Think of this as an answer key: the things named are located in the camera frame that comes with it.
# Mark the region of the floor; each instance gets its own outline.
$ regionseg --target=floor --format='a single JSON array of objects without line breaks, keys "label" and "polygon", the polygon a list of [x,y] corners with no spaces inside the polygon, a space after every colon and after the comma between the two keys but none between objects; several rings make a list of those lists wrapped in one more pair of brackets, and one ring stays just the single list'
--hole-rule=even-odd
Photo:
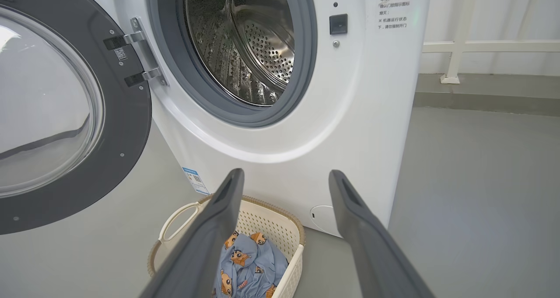
[{"label": "floor", "polygon": [[[414,108],[389,232],[438,297],[556,297],[558,170],[560,117]],[[200,196],[154,125],[102,200],[0,236],[0,296],[136,297],[161,225]],[[306,237],[295,297],[361,297],[350,246]]]}]

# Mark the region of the warning sticker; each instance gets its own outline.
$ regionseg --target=warning sticker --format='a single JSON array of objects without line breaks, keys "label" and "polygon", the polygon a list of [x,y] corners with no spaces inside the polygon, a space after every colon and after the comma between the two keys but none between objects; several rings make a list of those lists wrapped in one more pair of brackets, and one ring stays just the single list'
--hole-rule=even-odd
[{"label": "warning sticker", "polygon": [[380,31],[406,29],[410,24],[412,0],[379,0],[375,15]]},{"label": "warning sticker", "polygon": [[206,189],[206,186],[204,186],[204,183],[202,183],[202,180],[200,180],[200,175],[198,174],[198,172],[187,168],[183,168],[182,170],[189,178],[190,184],[192,184],[192,187],[196,192],[202,193],[204,195],[210,195],[208,189]]}]

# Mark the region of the washing machine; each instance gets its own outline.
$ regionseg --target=washing machine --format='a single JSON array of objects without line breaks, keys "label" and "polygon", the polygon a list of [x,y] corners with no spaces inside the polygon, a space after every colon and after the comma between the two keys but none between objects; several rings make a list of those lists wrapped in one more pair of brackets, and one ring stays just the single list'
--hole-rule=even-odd
[{"label": "washing machine", "polygon": [[152,118],[200,194],[242,168],[338,235],[338,169],[387,225],[428,1],[0,0],[0,234],[108,194]]}]

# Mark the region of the wall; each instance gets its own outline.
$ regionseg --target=wall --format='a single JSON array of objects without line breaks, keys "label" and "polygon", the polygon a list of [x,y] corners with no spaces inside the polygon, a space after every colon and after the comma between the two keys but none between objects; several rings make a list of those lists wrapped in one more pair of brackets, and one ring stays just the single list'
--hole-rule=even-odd
[{"label": "wall", "polygon": [[[560,39],[560,0],[537,0],[520,31],[529,0],[476,0],[468,40]],[[424,42],[452,41],[462,0],[430,0]],[[424,53],[420,73],[444,73],[450,53]],[[560,53],[464,53],[460,73],[560,75]]]}]

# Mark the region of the white plastic basket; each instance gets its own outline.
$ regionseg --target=white plastic basket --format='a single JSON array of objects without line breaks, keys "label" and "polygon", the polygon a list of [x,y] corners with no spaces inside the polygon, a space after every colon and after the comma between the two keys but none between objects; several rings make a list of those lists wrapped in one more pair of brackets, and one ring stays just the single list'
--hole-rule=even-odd
[{"label": "white plastic basket", "polygon": [[[148,256],[148,273],[150,276],[155,274],[170,250],[186,232],[193,218],[200,213],[211,198],[212,196],[207,196],[196,203],[185,205],[168,218]],[[176,232],[166,238],[165,234],[172,222],[182,212],[193,207],[196,208],[194,214]],[[247,236],[262,232],[288,258],[290,264],[288,264],[288,268],[278,283],[272,298],[292,298],[300,281],[302,254],[305,245],[304,227],[298,218],[282,208],[256,198],[243,196],[236,231]]]}]

